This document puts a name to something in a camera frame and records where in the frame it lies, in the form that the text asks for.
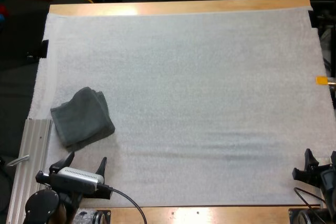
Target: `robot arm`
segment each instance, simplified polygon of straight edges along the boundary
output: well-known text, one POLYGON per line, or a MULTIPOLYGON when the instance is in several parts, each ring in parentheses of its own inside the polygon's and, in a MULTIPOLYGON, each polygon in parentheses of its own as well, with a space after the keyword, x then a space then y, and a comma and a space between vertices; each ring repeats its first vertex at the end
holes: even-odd
POLYGON ((96 173, 69 167, 74 152, 52 164, 49 174, 39 171, 36 182, 48 188, 33 194, 25 206, 24 224, 71 223, 83 198, 110 199, 113 188, 104 184, 107 158, 96 173))

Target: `folded cloth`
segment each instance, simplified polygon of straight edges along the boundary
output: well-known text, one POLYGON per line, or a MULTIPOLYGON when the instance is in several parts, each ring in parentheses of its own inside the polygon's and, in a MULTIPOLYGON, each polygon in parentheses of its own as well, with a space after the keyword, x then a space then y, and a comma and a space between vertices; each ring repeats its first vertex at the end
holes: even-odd
POLYGON ((70 151, 114 133, 115 127, 102 92, 89 87, 79 90, 73 98, 51 109, 60 140, 70 151))

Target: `table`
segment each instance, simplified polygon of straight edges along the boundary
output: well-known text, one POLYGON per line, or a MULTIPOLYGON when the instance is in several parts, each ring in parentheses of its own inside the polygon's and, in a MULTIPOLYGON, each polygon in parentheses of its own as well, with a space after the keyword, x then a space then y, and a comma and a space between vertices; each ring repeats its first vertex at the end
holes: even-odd
MULTIPOLYGON (((310 6, 309 0, 224 0, 191 2, 51 5, 58 15, 153 15, 237 10, 266 10, 310 6)), ((290 206, 146 207, 148 223, 289 223, 290 206)), ((142 223, 135 208, 111 208, 112 223, 142 223)))

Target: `wooden table edge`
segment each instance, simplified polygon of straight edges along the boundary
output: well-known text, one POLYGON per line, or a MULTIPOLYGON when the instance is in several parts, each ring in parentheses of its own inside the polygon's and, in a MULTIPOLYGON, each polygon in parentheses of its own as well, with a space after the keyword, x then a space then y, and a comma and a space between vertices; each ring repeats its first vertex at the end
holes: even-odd
POLYGON ((310 6, 309 0, 215 0, 51 5, 49 13, 69 16, 163 15, 232 12, 310 6))

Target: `metal bracket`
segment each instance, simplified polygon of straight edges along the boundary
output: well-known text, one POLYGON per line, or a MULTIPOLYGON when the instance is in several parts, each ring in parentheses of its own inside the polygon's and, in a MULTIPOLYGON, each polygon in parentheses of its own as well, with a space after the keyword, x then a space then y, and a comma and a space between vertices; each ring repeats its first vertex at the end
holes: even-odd
POLYGON ((23 223, 25 219, 25 205, 28 198, 41 189, 35 181, 35 175, 43 170, 49 143, 52 121, 27 119, 21 141, 18 159, 8 165, 15 166, 15 178, 12 197, 8 208, 7 224, 23 223))
POLYGON ((23 157, 19 157, 11 162, 9 162, 7 164, 7 166, 17 166, 19 163, 23 162, 23 161, 26 161, 26 160, 29 160, 29 154, 23 156, 23 157))

